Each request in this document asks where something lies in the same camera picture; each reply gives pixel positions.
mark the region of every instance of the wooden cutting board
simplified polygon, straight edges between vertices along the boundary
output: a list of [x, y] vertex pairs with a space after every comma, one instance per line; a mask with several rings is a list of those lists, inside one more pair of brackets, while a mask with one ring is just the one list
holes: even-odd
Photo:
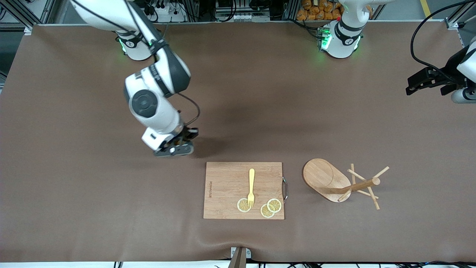
[[[237, 203], [249, 193], [249, 169], [255, 169], [253, 193], [255, 204], [243, 213]], [[205, 219], [266, 219], [261, 215], [261, 206], [277, 198], [282, 208], [270, 220], [284, 219], [282, 163], [272, 162], [207, 162], [205, 180]]]

